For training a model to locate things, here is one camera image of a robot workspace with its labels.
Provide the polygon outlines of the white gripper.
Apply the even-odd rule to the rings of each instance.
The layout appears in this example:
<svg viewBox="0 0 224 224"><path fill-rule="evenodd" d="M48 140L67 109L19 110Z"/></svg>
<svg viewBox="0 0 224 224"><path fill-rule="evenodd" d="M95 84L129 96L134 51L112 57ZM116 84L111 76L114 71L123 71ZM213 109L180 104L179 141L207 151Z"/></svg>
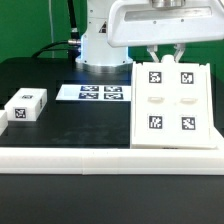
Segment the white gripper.
<svg viewBox="0 0 224 224"><path fill-rule="evenodd" d="M174 60L185 52L183 43L224 39L221 0L116 0L109 11L107 39L112 47L147 46L155 63L156 45L176 44Z"/></svg>

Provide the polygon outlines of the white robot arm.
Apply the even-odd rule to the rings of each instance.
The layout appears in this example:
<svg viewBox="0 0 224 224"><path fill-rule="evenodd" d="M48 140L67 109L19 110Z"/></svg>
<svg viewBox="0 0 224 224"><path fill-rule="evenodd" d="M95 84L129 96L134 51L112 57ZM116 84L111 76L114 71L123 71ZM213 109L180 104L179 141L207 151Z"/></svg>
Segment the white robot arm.
<svg viewBox="0 0 224 224"><path fill-rule="evenodd" d="M224 39L224 0L87 0L87 29L77 66L93 72L128 69L130 47Z"/></svg>

